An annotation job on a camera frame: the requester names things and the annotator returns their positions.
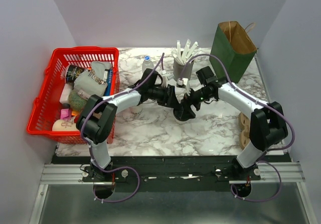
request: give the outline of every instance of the water bottle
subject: water bottle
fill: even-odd
[[[147,68],[154,69],[154,63],[151,61],[149,56],[144,57],[144,61],[142,63],[142,72],[144,73]]]

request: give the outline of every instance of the gift bag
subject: gift bag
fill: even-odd
[[[255,23],[249,24],[245,29],[236,22],[221,22],[218,24],[211,54],[217,56],[223,62],[231,80],[238,83],[246,68],[252,61],[257,49],[247,33],[255,27]],[[218,78],[225,73],[220,63],[213,57],[210,62]]]

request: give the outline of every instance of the marble table surface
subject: marble table surface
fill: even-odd
[[[163,52],[165,70],[172,72],[170,48],[119,48],[120,91],[141,78],[145,55],[149,55],[156,64]],[[210,53],[210,48],[200,49],[199,53]],[[201,87],[195,72],[205,66],[210,66],[208,57],[199,57],[194,62],[190,81],[194,90]],[[171,80],[170,84],[175,85],[176,82]],[[249,94],[266,100],[255,59],[237,85]],[[182,89],[176,89],[176,94],[180,101]],[[111,156],[238,155],[242,151],[239,147],[240,112],[230,104],[221,100],[202,104],[201,109],[195,111],[195,119],[178,124],[172,109],[158,106],[150,100],[148,102],[142,105],[142,111],[138,114],[127,109],[117,115],[114,141],[108,145]],[[58,156],[89,156],[87,145],[58,145]]]

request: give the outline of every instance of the gray wall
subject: gray wall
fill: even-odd
[[[0,223],[29,222],[54,143],[26,134],[52,51],[74,46],[53,0],[0,0]]]
[[[307,189],[321,222],[320,5],[321,0],[287,0],[258,56],[272,100],[283,105],[296,130],[290,153],[302,164]]]
[[[236,20],[259,46],[285,0],[55,0],[79,45],[171,47],[190,38],[212,46],[219,22]]]

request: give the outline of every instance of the gray cup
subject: gray cup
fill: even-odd
[[[186,66],[186,68],[184,70],[184,73],[182,75],[182,78],[188,78],[188,80],[191,79],[193,65],[194,65],[194,60],[188,66]],[[184,65],[180,65],[174,58],[173,74],[174,74],[174,80],[175,81],[177,81],[177,79],[179,79],[183,68],[184,68]]]

